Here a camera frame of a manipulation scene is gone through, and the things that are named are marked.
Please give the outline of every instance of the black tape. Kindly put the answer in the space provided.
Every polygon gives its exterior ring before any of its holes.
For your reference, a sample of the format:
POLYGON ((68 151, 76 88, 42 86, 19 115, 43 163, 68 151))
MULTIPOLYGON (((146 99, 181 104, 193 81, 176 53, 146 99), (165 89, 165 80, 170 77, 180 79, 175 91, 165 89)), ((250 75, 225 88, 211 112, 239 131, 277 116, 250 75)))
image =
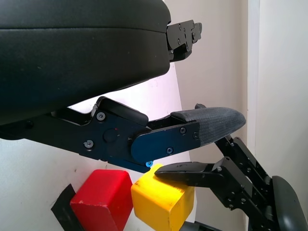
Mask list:
POLYGON ((64 231, 85 231, 69 204, 75 194, 73 186, 69 184, 51 208, 64 231))

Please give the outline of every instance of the blue screw cap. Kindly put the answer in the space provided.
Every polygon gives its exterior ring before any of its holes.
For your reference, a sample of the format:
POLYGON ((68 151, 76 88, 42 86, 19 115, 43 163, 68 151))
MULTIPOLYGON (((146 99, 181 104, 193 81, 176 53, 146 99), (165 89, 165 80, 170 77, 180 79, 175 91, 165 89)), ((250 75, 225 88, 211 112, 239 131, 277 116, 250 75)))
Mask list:
POLYGON ((146 165, 147 167, 152 167, 153 161, 146 162, 145 165, 146 165))

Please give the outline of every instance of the white wall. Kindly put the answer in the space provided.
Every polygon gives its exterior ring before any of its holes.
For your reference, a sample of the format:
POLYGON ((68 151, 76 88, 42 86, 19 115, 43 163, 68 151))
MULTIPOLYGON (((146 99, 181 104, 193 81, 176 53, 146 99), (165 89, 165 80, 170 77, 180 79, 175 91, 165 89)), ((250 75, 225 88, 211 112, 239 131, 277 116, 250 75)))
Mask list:
MULTIPOLYGON (((203 24, 191 56, 176 63, 183 109, 196 103, 247 112, 247 0, 166 0, 172 23, 203 24)), ((246 140, 246 130, 238 135, 246 140)), ((190 151, 193 161, 214 163, 223 156, 214 145, 190 151)), ((197 189, 196 220, 224 231, 244 230, 240 210, 230 211, 209 189, 197 189)))
POLYGON ((308 1, 260 0, 256 157, 308 214, 308 1))

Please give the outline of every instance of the black metal arm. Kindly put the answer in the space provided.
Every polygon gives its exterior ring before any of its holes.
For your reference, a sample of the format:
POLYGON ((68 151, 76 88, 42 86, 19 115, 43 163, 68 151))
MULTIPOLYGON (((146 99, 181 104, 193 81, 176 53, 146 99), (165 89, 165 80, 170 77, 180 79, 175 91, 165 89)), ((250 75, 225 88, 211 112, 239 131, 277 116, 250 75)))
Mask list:
POLYGON ((147 172, 153 160, 200 147, 199 123, 148 117, 100 97, 90 113, 69 108, 0 126, 0 137, 28 139, 147 172))
POLYGON ((229 157, 224 157, 215 164, 171 164, 161 167, 155 174, 162 179, 179 181, 189 186, 210 188, 225 207, 244 211, 254 231, 278 230, 274 215, 275 206, 258 191, 229 157))

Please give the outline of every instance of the white backdrop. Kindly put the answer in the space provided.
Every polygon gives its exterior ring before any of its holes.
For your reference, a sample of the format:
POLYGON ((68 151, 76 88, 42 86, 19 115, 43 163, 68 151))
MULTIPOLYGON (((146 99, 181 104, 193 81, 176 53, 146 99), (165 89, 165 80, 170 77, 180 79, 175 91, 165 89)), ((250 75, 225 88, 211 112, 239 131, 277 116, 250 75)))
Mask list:
MULTIPOLYGON (((147 114, 150 120, 181 110, 174 64, 164 76, 106 96, 147 114)), ((72 108, 88 112, 96 99, 72 108)), ((154 164, 189 160, 189 153, 185 152, 154 164)), ((51 207, 68 184, 77 191, 95 169, 122 168, 33 141, 0 139, 0 230, 63 231, 51 207)), ((135 171, 128 172, 133 182, 141 176, 135 171)), ((196 200, 189 221, 194 221, 195 210, 196 200)), ((151 230, 131 213, 125 231, 151 230)))

